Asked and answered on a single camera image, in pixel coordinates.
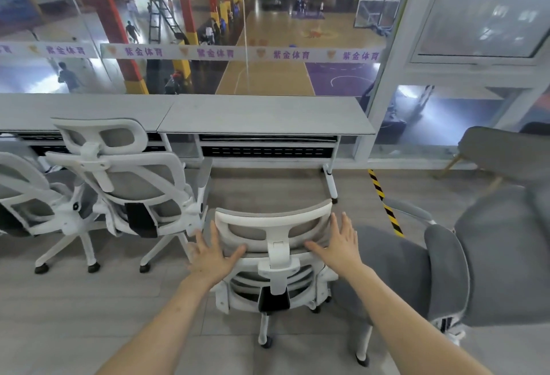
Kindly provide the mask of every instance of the hand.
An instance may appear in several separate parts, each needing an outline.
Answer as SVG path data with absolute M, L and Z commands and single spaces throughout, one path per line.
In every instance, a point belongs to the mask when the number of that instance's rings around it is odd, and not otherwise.
M 189 265 L 189 278 L 196 278 L 209 290 L 231 272 L 246 252 L 246 245 L 241 245 L 229 258 L 225 258 L 219 246 L 219 233 L 214 220 L 210 222 L 210 235 L 212 246 L 209 247 L 203 239 L 203 233 L 196 233 L 197 243 L 193 246 L 192 262 Z
M 336 274 L 347 278 L 346 275 L 356 267 L 362 266 L 357 244 L 357 232 L 351 225 L 349 217 L 342 213 L 342 227 L 338 229 L 336 215 L 331 214 L 331 240 L 324 248 L 308 240 L 304 243 L 313 253 L 319 255 Z

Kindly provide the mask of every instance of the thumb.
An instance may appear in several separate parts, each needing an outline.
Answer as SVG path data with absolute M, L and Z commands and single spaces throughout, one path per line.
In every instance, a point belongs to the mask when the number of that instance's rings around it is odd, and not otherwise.
M 319 246 L 312 240 L 306 240 L 306 242 L 304 242 L 304 246 L 307 247 L 314 254 L 319 255 L 321 258 L 325 255 L 325 248 Z
M 237 261 L 241 259 L 241 257 L 246 252 L 246 245 L 240 245 L 235 252 L 228 258 L 229 263 L 231 264 L 231 268 L 235 266 Z

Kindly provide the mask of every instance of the gray wood floor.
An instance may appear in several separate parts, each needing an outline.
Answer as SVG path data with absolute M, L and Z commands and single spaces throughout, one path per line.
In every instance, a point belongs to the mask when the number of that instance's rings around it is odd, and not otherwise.
M 426 171 L 378 170 L 388 197 L 414 202 L 451 227 L 491 178 L 457 171 L 435 180 Z M 335 171 L 337 212 L 356 224 L 392 231 L 366 171 Z M 215 170 L 210 207 L 281 212 L 308 207 L 328 197 L 321 173 L 313 170 Z M 423 243 L 423 229 L 398 214 L 407 238 Z M 102 265 L 87 274 L 75 243 L 51 261 L 46 275 L 34 275 L 34 260 L 58 235 L 36 239 L 0 238 L 0 374 L 93 374 L 168 301 L 186 275 L 176 242 L 149 274 L 139 274 L 141 256 L 155 241 L 115 239 L 93 233 Z M 256 344 L 258 315 L 216 310 L 203 301 L 177 373 L 223 375 L 397 374 L 380 336 L 369 347 L 371 367 L 355 362 L 356 322 L 332 302 L 319 315 L 308 309 L 275 316 L 271 350 Z M 464 348 L 497 374 L 549 373 L 550 325 L 471 329 Z

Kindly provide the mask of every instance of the person's left hand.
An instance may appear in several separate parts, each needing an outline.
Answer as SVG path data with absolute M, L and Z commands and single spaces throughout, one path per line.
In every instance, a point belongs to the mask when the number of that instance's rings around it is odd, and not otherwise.
M 193 247 L 192 262 L 189 265 L 189 277 L 204 283 L 209 290 L 231 272 L 246 252 L 246 245 L 241 245 L 229 258 L 225 258 L 219 246 L 219 233 L 214 220 L 210 221 L 210 235 L 212 246 L 206 245 L 202 232 L 196 233 L 197 243 Z

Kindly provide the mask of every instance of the forearm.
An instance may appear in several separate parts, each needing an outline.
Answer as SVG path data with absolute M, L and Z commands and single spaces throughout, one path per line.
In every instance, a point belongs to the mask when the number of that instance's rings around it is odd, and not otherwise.
M 491 372 L 450 342 L 365 265 L 346 279 L 388 345 L 402 375 L 489 375 Z
M 173 374 L 195 313 L 207 292 L 208 287 L 196 279 L 184 279 L 155 319 L 109 359 L 96 375 Z

